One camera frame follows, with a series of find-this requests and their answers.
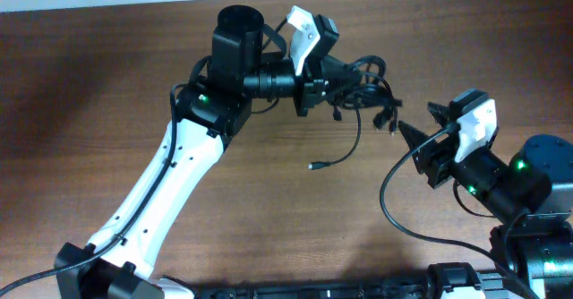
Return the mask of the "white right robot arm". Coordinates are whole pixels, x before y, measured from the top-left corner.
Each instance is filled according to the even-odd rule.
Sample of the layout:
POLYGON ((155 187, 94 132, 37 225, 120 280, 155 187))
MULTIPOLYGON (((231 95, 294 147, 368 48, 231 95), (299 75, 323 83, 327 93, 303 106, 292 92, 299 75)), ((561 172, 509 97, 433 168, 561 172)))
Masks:
POLYGON ((492 152, 496 106, 431 103, 447 133, 436 141, 398 123, 419 173, 436 188, 455 179, 500 221, 491 232, 492 255, 540 298, 572 296, 572 145, 560 137, 530 137, 509 163, 492 152))

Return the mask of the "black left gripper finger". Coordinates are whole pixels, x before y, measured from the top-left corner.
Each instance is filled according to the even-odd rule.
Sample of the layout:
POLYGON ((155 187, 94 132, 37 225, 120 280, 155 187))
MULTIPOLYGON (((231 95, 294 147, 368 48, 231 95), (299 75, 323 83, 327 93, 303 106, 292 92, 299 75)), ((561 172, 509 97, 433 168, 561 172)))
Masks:
POLYGON ((329 84, 357 84, 361 79, 348 64, 333 56, 322 60, 322 78, 329 84))
POLYGON ((346 97, 352 94, 358 86, 352 81, 330 81, 326 86, 324 100, 330 105, 343 105, 346 97))

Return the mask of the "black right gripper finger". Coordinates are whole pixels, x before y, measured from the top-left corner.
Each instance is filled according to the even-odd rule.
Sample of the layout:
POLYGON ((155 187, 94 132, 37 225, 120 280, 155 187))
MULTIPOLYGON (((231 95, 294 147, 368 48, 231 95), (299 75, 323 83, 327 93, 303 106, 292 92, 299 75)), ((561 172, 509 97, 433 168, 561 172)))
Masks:
POLYGON ((427 109, 435 122, 440 126, 446 126, 449 123, 449 108, 447 106, 429 102, 427 109))
POLYGON ((438 161, 441 147, 439 143, 430 139, 430 137, 412 125, 404 121, 398 122, 398 129, 402 134, 410 150, 420 147, 424 142, 428 143, 420 148, 414 155, 413 160, 416 170, 419 174, 437 174, 440 172, 440 163, 438 161))

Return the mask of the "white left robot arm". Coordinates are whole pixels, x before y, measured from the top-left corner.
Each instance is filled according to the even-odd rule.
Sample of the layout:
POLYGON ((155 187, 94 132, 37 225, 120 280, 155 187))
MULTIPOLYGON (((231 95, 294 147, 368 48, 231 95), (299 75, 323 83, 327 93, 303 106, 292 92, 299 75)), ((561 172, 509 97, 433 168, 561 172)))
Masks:
POLYGON ((303 116, 358 83, 330 55, 339 37, 333 20, 294 7, 286 22, 295 30, 290 41, 250 6, 219 12, 211 52, 171 90, 171 121, 136 185, 84 247, 67 243, 57 254, 63 298, 193 297, 184 282, 152 272, 169 229, 250 117, 252 101, 291 98, 303 116))

